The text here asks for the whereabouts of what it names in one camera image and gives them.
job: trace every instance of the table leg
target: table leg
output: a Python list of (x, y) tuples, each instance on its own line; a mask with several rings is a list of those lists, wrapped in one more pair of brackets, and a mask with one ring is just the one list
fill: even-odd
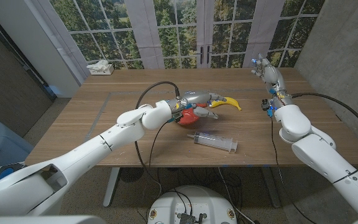
[(104, 200), (103, 200), (103, 206), (106, 208), (111, 205), (114, 189), (118, 183), (117, 181), (118, 173), (119, 173), (119, 167), (111, 168), (109, 183), (107, 184), (106, 194), (104, 195)]
[(274, 182), (272, 169), (270, 167), (261, 167), (261, 169), (268, 190), (268, 194), (270, 196), (270, 202), (272, 203), (272, 206), (274, 208), (280, 208), (281, 201), (280, 201), (280, 197), (278, 196), (276, 184)]

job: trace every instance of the toy banana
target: toy banana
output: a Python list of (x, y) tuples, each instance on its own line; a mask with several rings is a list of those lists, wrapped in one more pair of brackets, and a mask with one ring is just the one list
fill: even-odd
[(233, 105), (235, 106), (239, 111), (242, 110), (241, 107), (239, 106), (239, 102), (237, 102), (237, 100), (231, 98), (231, 97), (225, 97), (226, 102), (223, 102), (221, 100), (214, 100), (211, 101), (211, 103), (209, 104), (210, 108), (214, 108), (217, 107), (219, 105), (224, 105), (224, 104), (229, 104), (229, 105)]

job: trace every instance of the wooden table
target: wooden table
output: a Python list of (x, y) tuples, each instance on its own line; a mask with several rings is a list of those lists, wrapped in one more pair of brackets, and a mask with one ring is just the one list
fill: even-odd
[[(281, 68), (289, 93), (314, 91), (294, 68)], [(200, 118), (194, 125), (170, 123), (160, 132), (152, 154), (152, 167), (274, 166), (275, 153), (270, 139), (270, 118), (261, 110), (263, 98), (271, 98), (262, 81), (249, 69), (115, 70), (110, 76), (90, 76), (51, 125), (25, 160), (27, 165), (46, 161), (74, 149), (86, 140), (115, 125), (117, 117), (133, 110), (140, 94), (159, 81), (177, 84), (188, 90), (210, 91), (236, 99), (242, 111), (230, 105), (210, 110), (219, 119)], [(160, 85), (148, 93), (143, 103), (175, 97), (173, 87)], [(312, 125), (329, 134), (337, 151), (351, 164), (358, 165), (358, 139), (330, 107), (315, 96), (294, 99)], [(274, 123), (278, 162), (282, 166), (303, 163), (291, 146), (278, 136), (280, 124)], [(194, 144), (187, 137), (195, 131), (238, 140), (236, 153)], [(139, 148), (146, 164), (157, 130), (146, 131)], [(116, 149), (99, 165), (140, 167), (134, 144)]]

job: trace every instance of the window pane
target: window pane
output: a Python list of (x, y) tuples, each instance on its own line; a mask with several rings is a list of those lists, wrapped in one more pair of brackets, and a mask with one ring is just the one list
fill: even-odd
[(157, 26), (175, 25), (173, 0), (153, 0)]
[(231, 40), (231, 52), (245, 52), (247, 50), (251, 22), (235, 23)]
[(141, 60), (127, 62), (128, 69), (144, 69), (143, 63)]
[(197, 68), (197, 58), (181, 58), (181, 67), (182, 68)]
[(125, 69), (125, 65), (122, 62), (109, 62), (113, 65), (114, 69)]
[(278, 22), (270, 50), (284, 48), (296, 19), (282, 19)]
[(102, 5), (111, 28), (131, 28), (124, 0), (102, 0)]
[(78, 0), (77, 3), (91, 30), (109, 28), (98, 0)]
[(302, 14), (319, 14), (324, 0), (307, 0), (303, 6)]
[(211, 57), (211, 68), (226, 68), (227, 55)]
[(177, 0), (178, 24), (196, 23), (196, 0)]
[(291, 67), (295, 66), (296, 61), (298, 60), (301, 51), (287, 50), (284, 54), (283, 62), (281, 63), (281, 67)]
[(245, 54), (229, 55), (228, 68), (242, 68)]
[(197, 52), (196, 26), (179, 27), (180, 55), (194, 55)]
[(212, 51), (227, 53), (229, 48), (231, 24), (215, 24), (213, 34)]
[(139, 49), (137, 48), (134, 31), (115, 32), (116, 40), (121, 49), (124, 59), (140, 58)]
[(237, 0), (235, 20), (253, 19), (256, 0)]
[(110, 32), (93, 34), (107, 60), (122, 59)]
[(281, 17), (298, 15), (303, 1), (304, 0), (285, 0)]
[(267, 53), (267, 60), (274, 66), (278, 67), (280, 64), (281, 56), (283, 55), (283, 50), (278, 52), (269, 52)]
[(171, 57), (178, 55), (178, 37), (177, 29), (175, 27), (171, 28), (161, 28), (158, 29), (160, 34), (162, 55), (164, 57)]
[(85, 60), (90, 61), (103, 59), (98, 47), (92, 39), (91, 34), (72, 34), (71, 36), (76, 42), (81, 53), (84, 55)]
[(215, 0), (214, 21), (233, 20), (234, 0)]
[(50, 0), (50, 3), (68, 31), (87, 30), (72, 0)]
[(313, 28), (314, 22), (316, 22), (317, 17), (301, 17), (296, 23), (294, 32), (292, 33), (290, 43), (288, 48), (299, 49), (304, 46), (308, 36), (310, 34), (311, 28)]
[(165, 58), (165, 68), (180, 68), (179, 58)]

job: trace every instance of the red object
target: red object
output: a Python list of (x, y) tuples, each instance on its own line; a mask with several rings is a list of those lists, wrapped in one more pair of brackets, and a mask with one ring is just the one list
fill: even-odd
[[(197, 106), (206, 107), (207, 104), (206, 103), (197, 103)], [(183, 117), (180, 118), (180, 121), (178, 122), (178, 124), (181, 124), (181, 125), (193, 124), (194, 122), (198, 121), (200, 118), (193, 113), (192, 108), (185, 109), (181, 113), (182, 113)]]

